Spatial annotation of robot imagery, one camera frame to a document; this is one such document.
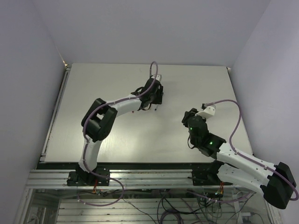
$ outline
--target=black cable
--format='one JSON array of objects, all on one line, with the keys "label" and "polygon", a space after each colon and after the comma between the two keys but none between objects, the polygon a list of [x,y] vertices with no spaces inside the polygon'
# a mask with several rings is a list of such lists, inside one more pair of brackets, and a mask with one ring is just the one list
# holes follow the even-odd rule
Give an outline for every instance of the black cable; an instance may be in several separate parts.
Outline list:
[{"label": "black cable", "polygon": [[143,87],[139,87],[135,90],[136,93],[140,94],[139,90],[141,90]]},{"label": "black cable", "polygon": [[113,195],[113,194],[117,194],[117,193],[120,193],[120,192],[122,192],[122,190],[115,190],[111,193],[104,192],[104,193],[100,193],[100,195],[103,196],[103,197],[107,197],[108,195]]},{"label": "black cable", "polygon": [[[164,204],[163,204],[163,201],[164,201],[164,200],[170,205],[170,207],[171,207],[173,210],[169,210],[169,209],[166,209],[166,208],[164,207]],[[194,211],[192,211],[192,212],[179,211],[179,210],[177,210],[175,207],[172,206],[172,204],[165,198],[165,196],[162,198],[161,204],[162,204],[162,207],[163,207],[163,209],[164,209],[165,211],[167,211],[167,212],[169,212],[169,213],[172,213],[172,214],[190,215],[190,214],[194,214],[194,213],[196,213],[196,214],[199,214],[199,213],[200,213],[200,212],[197,212],[197,211],[199,211],[199,209],[196,209],[196,210],[194,210]]]},{"label": "black cable", "polygon": [[262,216],[261,216],[260,214],[253,213],[253,212],[252,212],[252,214],[253,214],[253,215],[258,215],[258,216],[261,218],[262,222],[263,222],[263,218],[262,218]]},{"label": "black cable", "polygon": [[36,219],[33,218],[33,219],[31,219],[29,222],[27,222],[26,224],[31,223],[32,221],[35,221],[35,220],[36,220]]},{"label": "black cable", "polygon": [[214,204],[214,202],[208,203],[207,200],[205,198],[202,198],[202,197],[200,198],[200,201],[202,201],[204,203],[203,205],[202,204],[201,205],[204,206],[205,208],[207,208],[207,207],[209,207],[209,206],[211,206],[211,205]]},{"label": "black cable", "polygon": [[124,202],[126,202],[126,203],[132,205],[132,206],[133,206],[134,208],[136,208],[138,211],[140,211],[140,212],[142,212],[143,214],[149,216],[149,217],[151,218],[151,220],[153,220],[153,222],[154,222],[155,224],[157,224],[156,221],[152,218],[152,216],[150,216],[148,213],[146,213],[146,212],[144,212],[144,211],[141,211],[139,208],[137,208],[137,207],[136,207],[135,205],[133,205],[131,202],[127,202],[125,199],[123,199],[123,200],[124,200]]},{"label": "black cable", "polygon": [[212,204],[212,214],[210,214],[212,216],[212,221],[214,221],[214,219],[213,219],[214,218],[214,215],[213,215],[213,205],[214,205],[214,203]]},{"label": "black cable", "polygon": [[160,208],[160,204],[161,204],[161,202],[163,201],[163,198],[165,198],[165,196],[166,195],[163,195],[162,197],[161,197],[161,200],[159,201],[159,204],[158,204],[158,207],[157,207],[157,220],[158,220],[158,223],[159,224],[161,224],[160,223],[160,221],[159,221],[159,208]]},{"label": "black cable", "polygon": [[149,104],[149,107],[147,109],[142,109],[143,111],[148,111],[151,108],[151,103]]},{"label": "black cable", "polygon": [[238,222],[238,218],[239,218],[239,215],[240,215],[240,212],[242,211],[242,209],[244,208],[244,206],[246,205],[246,203],[249,201],[249,199],[250,198],[252,198],[252,196],[254,195],[254,194],[252,194],[248,199],[247,199],[247,201],[245,201],[245,203],[244,203],[244,205],[240,208],[240,210],[238,211],[238,212],[235,212],[226,222],[225,222],[225,224],[227,224],[228,223],[228,221],[232,218],[232,217],[234,217],[234,215],[236,215],[236,214],[238,214],[238,217],[237,217],[237,222]]},{"label": "black cable", "polygon": [[216,223],[217,223],[217,220],[218,220],[219,218],[221,218],[221,217],[222,217],[222,207],[221,207],[221,205],[219,204],[219,209],[218,209],[217,217],[216,217]]},{"label": "black cable", "polygon": [[200,203],[200,205],[206,207],[206,200],[205,200],[205,199],[200,198],[200,199],[199,199],[199,203]]},{"label": "black cable", "polygon": [[191,146],[189,145],[189,140],[190,140],[190,136],[188,137],[188,140],[187,140],[188,147],[189,147],[190,149],[194,149],[194,148],[195,148],[195,146],[191,147]]},{"label": "black cable", "polygon": [[198,202],[198,206],[199,206],[199,209],[200,209],[200,211],[202,212],[202,214],[204,215],[204,217],[205,217],[205,219],[207,220],[207,222],[208,223],[215,223],[214,221],[211,221],[211,220],[209,220],[209,218],[207,217],[207,215],[206,215],[206,213],[203,211],[203,209],[202,209],[202,207],[201,207],[201,205],[200,205],[200,199],[199,198],[197,198],[197,202]]}]

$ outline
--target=white table surface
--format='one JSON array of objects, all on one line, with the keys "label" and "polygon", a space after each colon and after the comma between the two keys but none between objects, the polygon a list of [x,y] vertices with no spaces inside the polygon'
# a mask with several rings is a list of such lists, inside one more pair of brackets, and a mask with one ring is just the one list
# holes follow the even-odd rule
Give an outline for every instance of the white table surface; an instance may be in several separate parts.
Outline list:
[{"label": "white table surface", "polygon": [[[46,150],[46,162],[78,162],[83,149],[81,120],[97,98],[115,100],[144,86],[149,64],[72,65]],[[181,120],[191,108],[202,103],[235,99],[226,67],[159,65],[164,86],[163,104],[154,111],[127,113],[115,120],[103,141],[98,162],[211,162],[187,145],[188,129]],[[208,129],[228,140],[238,119],[233,103],[221,103],[207,121]],[[233,142],[251,154],[243,125]]]}]

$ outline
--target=black servo bracket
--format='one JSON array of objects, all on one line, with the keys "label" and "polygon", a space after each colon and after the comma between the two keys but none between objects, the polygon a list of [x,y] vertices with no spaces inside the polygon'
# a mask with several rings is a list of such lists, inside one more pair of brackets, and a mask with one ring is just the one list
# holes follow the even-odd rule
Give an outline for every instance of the black servo bracket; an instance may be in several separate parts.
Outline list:
[{"label": "black servo bracket", "polygon": [[[102,176],[110,176],[109,170],[104,167],[97,167],[93,172],[102,175]],[[98,181],[97,186],[109,186],[108,178],[100,178],[98,176],[94,176],[91,173],[85,172],[80,168],[79,165],[76,166],[76,171],[71,171],[69,173],[69,177],[67,182],[67,186],[94,186],[95,182]]]},{"label": "black servo bracket", "polygon": [[196,110],[195,108],[192,108],[190,111],[185,112],[182,119],[182,123],[185,127],[188,127],[188,119],[194,117],[196,113],[198,113],[198,110]]},{"label": "black servo bracket", "polygon": [[154,80],[153,76],[151,76],[147,80],[144,87],[139,87],[131,94],[133,94],[135,96],[139,96],[140,94],[145,92],[151,85],[152,85],[151,89],[148,92],[146,92],[144,95],[139,97],[139,99],[141,101],[139,110],[146,108],[151,104],[154,104],[154,105],[162,104],[162,98],[163,98],[163,94],[164,94],[163,86],[161,85],[161,83],[158,80]]},{"label": "black servo bracket", "polygon": [[[89,115],[97,107],[105,103],[106,101],[102,100],[101,98],[96,99],[84,116],[81,125],[84,126]],[[97,116],[98,114],[103,115],[102,119]],[[102,107],[95,113],[94,116],[89,119],[87,123],[86,134],[92,138],[93,142],[104,140],[111,132],[116,115],[117,110],[115,108],[108,105]]]},{"label": "black servo bracket", "polygon": [[208,169],[195,169],[192,170],[192,182],[193,186],[205,186],[205,185],[220,185],[221,180],[218,178],[218,170],[224,163],[221,161],[211,162]]}]

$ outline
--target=white wall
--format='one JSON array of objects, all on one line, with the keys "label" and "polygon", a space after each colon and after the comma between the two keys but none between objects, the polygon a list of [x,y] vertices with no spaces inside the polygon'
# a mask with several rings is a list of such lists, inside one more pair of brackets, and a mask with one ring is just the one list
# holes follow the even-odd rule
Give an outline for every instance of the white wall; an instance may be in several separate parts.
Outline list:
[{"label": "white wall", "polygon": [[67,63],[231,67],[270,0],[34,0]]},{"label": "white wall", "polygon": [[30,0],[0,7],[0,223],[14,220],[49,127],[64,64]]},{"label": "white wall", "polygon": [[[238,56],[231,79],[256,156],[287,163],[299,183],[299,1],[272,0]],[[298,202],[282,212],[298,223]]]}]

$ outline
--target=metal frame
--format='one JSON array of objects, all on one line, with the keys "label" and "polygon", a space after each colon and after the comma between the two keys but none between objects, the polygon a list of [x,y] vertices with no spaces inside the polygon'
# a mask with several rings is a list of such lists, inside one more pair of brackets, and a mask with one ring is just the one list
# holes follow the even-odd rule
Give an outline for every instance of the metal frame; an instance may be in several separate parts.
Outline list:
[{"label": "metal frame", "polygon": [[52,119],[51,119],[51,122],[50,122],[50,127],[49,127],[49,130],[48,130],[48,133],[47,133],[46,141],[43,145],[43,150],[42,150],[42,154],[41,154],[41,157],[40,157],[40,162],[44,162],[44,160],[45,160],[45,156],[47,154],[48,142],[49,142],[49,139],[50,139],[50,135],[52,133],[53,126],[55,124],[56,116],[57,116],[58,111],[59,111],[60,103],[61,103],[61,100],[62,100],[62,97],[63,97],[63,94],[64,94],[65,86],[66,86],[67,80],[69,78],[70,72],[71,72],[71,64],[68,64],[65,68],[64,78],[62,80],[61,87],[60,87],[60,90],[59,90],[59,93],[58,93],[58,97],[57,97],[56,104],[55,104],[55,107],[54,107],[54,112],[53,112]]},{"label": "metal frame", "polygon": [[[35,189],[68,189],[84,190],[93,189],[93,186],[69,187],[66,185],[68,174],[72,169],[37,169],[29,174],[24,196],[20,205],[20,210],[16,219],[16,224],[23,224],[27,218],[27,210],[30,207]],[[187,177],[192,175],[191,169],[156,169],[156,170],[110,170],[110,176],[119,179],[126,189],[217,189],[219,186],[193,186],[192,180]],[[226,189],[238,186],[227,185]],[[109,186],[101,186],[101,189],[121,189],[118,183],[111,181]],[[282,224],[279,210],[269,205],[266,201],[266,208],[272,224]],[[234,203],[235,211],[240,209],[239,203]],[[242,217],[248,216],[243,212],[238,218],[238,223],[242,223]]]},{"label": "metal frame", "polygon": [[[193,210],[199,209],[198,201],[196,198],[183,198],[185,202],[192,207]],[[114,199],[85,199],[86,202],[89,203],[110,203],[113,202]],[[167,199],[171,204],[180,211],[189,212],[189,208],[186,207],[186,204],[180,198],[168,198]],[[84,205],[82,203],[78,204],[76,199],[64,199],[61,202],[61,210],[58,215],[58,223],[63,224],[64,222],[71,223],[73,222],[92,222],[98,221],[100,223],[122,223],[121,220],[125,220],[123,223],[128,224],[153,224],[153,221],[147,215],[140,213],[140,211],[136,210],[132,204],[134,204],[137,208],[141,209],[143,212],[148,213],[153,219],[157,219],[157,206],[159,199],[157,198],[130,198],[128,195],[125,198],[125,201],[120,200],[117,204],[113,204],[110,206],[106,206],[102,209],[95,209],[94,207]],[[163,207],[170,208],[170,205],[164,202],[162,206],[159,206],[159,213],[162,213]],[[235,213],[235,209],[233,206],[229,204],[223,204],[221,206],[221,217],[218,219],[221,223],[224,223],[225,220],[229,219],[232,214]],[[205,213],[210,219],[211,213]],[[205,219],[205,215],[201,212],[197,214],[201,220]],[[249,212],[242,213],[243,217],[250,216]],[[184,220],[184,223],[190,224],[197,221],[197,218],[194,215],[181,215]],[[173,224],[177,223],[174,221],[175,217],[168,216],[163,223]]]}]

